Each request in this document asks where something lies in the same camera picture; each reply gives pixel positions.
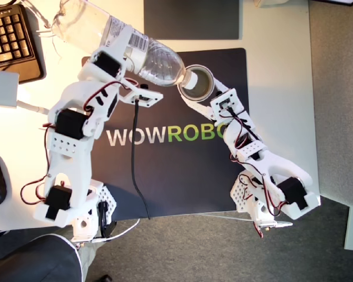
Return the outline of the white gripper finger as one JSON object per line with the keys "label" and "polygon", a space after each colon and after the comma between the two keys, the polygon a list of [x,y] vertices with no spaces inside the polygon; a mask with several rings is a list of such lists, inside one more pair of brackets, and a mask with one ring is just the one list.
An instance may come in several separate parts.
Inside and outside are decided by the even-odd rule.
{"label": "white gripper finger", "polygon": [[210,106],[201,105],[196,101],[187,99],[185,96],[181,96],[181,98],[189,108],[193,109],[211,121],[215,120],[214,112]]}
{"label": "white gripper finger", "polygon": [[103,45],[101,52],[113,59],[125,59],[125,51],[133,31],[132,26],[124,26],[110,45]]}
{"label": "white gripper finger", "polygon": [[126,69],[129,72],[137,73],[137,58],[136,56],[124,56],[126,61]]}
{"label": "white gripper finger", "polygon": [[214,77],[214,85],[217,90],[216,91],[217,95],[220,95],[229,91],[229,88],[225,86],[222,82],[220,82],[216,77]]}

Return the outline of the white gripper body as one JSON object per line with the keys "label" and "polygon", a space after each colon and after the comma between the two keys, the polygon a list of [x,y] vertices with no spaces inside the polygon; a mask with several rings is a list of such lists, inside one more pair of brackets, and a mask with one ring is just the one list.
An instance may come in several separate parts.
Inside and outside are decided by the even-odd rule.
{"label": "white gripper body", "polygon": [[248,132],[255,129],[254,123],[237,96],[219,96],[214,99],[214,114],[217,125],[228,125],[231,121],[238,121]]}
{"label": "white gripper body", "polygon": [[123,56],[110,53],[107,49],[98,49],[84,63],[78,79],[107,83],[121,80],[125,72],[126,60]]}

